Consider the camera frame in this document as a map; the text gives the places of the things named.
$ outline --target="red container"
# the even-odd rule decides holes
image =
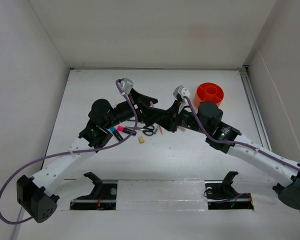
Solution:
[[[201,102],[214,102],[218,107],[224,99],[224,91],[217,84],[205,82],[201,84],[195,93],[194,104],[198,108]]]

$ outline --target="pink eraser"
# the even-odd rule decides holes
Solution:
[[[123,126],[118,126],[117,129],[118,129],[118,131],[122,132],[124,130],[124,127]]]

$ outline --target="blue marker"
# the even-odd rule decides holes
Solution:
[[[118,139],[119,142],[124,139],[115,127],[110,127],[110,131],[115,136],[115,138]]]

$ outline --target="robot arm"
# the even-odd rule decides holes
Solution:
[[[189,96],[189,92],[183,86],[176,88],[173,93],[176,100],[167,110],[151,107],[151,103],[156,104],[158,100],[136,92],[132,88],[131,80],[121,79],[120,86],[135,107],[139,122],[146,126],[156,123],[172,133],[177,131],[178,127],[203,133],[197,122],[198,119],[205,130],[204,133],[208,134],[205,141],[212,148],[242,159],[272,176],[278,181],[278,185],[273,187],[278,198],[289,207],[300,209],[300,172],[298,171],[300,164],[266,150],[242,135],[238,129],[222,122],[223,112],[216,104],[202,102],[194,116],[192,112],[186,110],[188,106],[185,104],[185,98]],[[64,192],[57,190],[57,187],[65,176],[95,154],[94,151],[76,153],[76,149],[86,149],[87,146],[91,149],[104,147],[112,137],[107,129],[129,120],[134,114],[127,101],[112,108],[107,100],[99,99],[93,103],[88,116],[90,120],[87,126],[69,147],[70,155],[60,156],[32,177],[23,175],[17,181],[18,202],[38,223],[45,221],[56,210],[58,199],[64,195]],[[252,145],[254,149],[234,142]],[[274,161],[259,151],[276,157],[282,163],[290,164],[294,168]],[[49,214],[43,217],[43,213],[47,211]]]

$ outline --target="marker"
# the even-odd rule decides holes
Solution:
[[[123,133],[125,133],[125,134],[130,134],[130,133],[132,133],[132,130],[131,130],[131,129],[126,128],[126,127],[124,127],[124,126],[118,126],[117,129],[118,129],[119,132],[123,132]],[[136,131],[134,131],[134,132],[132,133],[132,135],[133,135],[133,136],[137,135]]]
[[[118,139],[118,141],[120,142],[121,140],[123,140],[124,138],[120,135],[120,133],[117,131],[117,129],[115,127],[110,127],[110,131],[112,132],[112,134],[115,136],[116,139]]]

